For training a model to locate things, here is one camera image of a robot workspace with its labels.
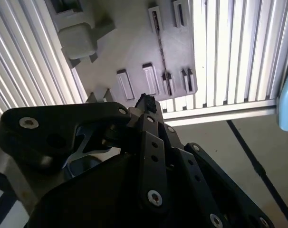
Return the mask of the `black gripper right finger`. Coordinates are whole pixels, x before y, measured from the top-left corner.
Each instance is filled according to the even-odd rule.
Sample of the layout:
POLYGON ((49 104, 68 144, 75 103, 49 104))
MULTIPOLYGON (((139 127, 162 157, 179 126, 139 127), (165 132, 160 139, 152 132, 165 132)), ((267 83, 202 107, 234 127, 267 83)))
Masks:
POLYGON ((196 143, 183 145, 164 123, 160 104, 147 97, 156 117, 169 168, 172 228, 272 228, 268 216, 196 143))

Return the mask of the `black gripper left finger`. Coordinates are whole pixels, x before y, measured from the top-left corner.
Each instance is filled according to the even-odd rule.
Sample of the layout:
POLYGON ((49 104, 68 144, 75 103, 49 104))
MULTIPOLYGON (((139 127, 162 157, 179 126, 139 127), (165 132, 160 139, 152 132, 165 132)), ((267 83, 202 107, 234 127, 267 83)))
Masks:
POLYGON ((48 192, 117 155, 164 155, 148 96, 130 108, 105 102, 7 110, 0 119, 2 181, 31 215, 48 192))

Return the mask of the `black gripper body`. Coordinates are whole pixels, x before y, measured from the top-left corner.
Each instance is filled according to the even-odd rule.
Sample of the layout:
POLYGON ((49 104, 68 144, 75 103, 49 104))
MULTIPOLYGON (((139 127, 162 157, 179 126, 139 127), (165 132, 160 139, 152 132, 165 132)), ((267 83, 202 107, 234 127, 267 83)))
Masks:
POLYGON ((163 154, 120 154, 48 192, 31 228, 204 228, 207 223, 163 154))

